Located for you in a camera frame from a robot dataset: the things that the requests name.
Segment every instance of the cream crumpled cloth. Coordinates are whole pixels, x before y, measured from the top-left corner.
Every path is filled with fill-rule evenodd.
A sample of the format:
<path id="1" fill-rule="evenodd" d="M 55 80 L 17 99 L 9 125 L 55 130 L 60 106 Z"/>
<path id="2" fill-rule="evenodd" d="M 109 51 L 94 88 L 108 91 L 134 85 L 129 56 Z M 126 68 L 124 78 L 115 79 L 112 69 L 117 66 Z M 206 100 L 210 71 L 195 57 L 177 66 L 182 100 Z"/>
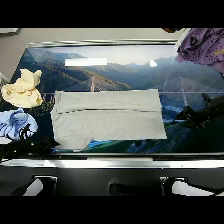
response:
<path id="1" fill-rule="evenodd" d="M 31 108 L 42 104 L 40 92 L 35 88 L 40 83 L 41 70 L 35 73 L 28 69 L 20 69 L 21 78 L 14 84 L 2 87 L 2 97 L 16 107 Z"/>

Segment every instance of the purple cloth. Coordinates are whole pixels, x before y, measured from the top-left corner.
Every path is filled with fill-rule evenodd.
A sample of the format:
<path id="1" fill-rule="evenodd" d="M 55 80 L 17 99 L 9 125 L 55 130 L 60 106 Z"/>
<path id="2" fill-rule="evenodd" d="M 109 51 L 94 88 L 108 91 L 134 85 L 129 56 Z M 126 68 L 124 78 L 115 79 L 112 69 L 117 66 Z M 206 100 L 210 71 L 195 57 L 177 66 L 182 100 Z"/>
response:
<path id="1" fill-rule="evenodd" d="M 192 28 L 176 59 L 209 65 L 224 73 L 224 28 Z"/>

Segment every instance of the blue cloth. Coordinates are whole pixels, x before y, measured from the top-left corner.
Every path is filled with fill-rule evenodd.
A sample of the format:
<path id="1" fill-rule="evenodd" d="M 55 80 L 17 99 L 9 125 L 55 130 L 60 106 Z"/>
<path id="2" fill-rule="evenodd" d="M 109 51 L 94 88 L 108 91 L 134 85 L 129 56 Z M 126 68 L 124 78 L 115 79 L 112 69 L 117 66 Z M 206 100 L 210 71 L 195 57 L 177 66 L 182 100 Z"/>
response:
<path id="1" fill-rule="evenodd" d="M 0 137 L 9 136 L 11 139 L 19 140 L 19 131 L 27 124 L 30 124 L 28 136 L 32 136 L 38 126 L 30 114 L 24 113 L 22 108 L 0 112 Z"/>

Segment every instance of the table with landscape print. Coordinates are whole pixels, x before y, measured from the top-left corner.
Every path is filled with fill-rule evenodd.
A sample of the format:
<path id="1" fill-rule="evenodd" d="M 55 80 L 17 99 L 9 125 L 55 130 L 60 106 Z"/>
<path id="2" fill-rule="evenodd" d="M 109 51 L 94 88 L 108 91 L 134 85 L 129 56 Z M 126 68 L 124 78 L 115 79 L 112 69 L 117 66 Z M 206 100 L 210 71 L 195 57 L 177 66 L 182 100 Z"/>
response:
<path id="1" fill-rule="evenodd" d="M 25 111 L 38 124 L 40 136 L 54 137 L 50 112 L 58 91 L 129 91 L 158 89 L 167 139 L 91 141 L 88 153 L 208 153 L 224 152 L 224 118 L 206 122 L 205 128 L 188 128 L 175 118 L 185 106 L 205 108 L 202 93 L 224 96 L 222 74 L 206 65 L 175 60 L 174 45 L 66 46 L 27 48 L 12 77 L 20 69 L 42 71 L 37 86 L 43 103 Z M 66 59 L 106 58 L 107 65 L 65 66 Z M 0 111 L 16 109 L 2 101 Z"/>

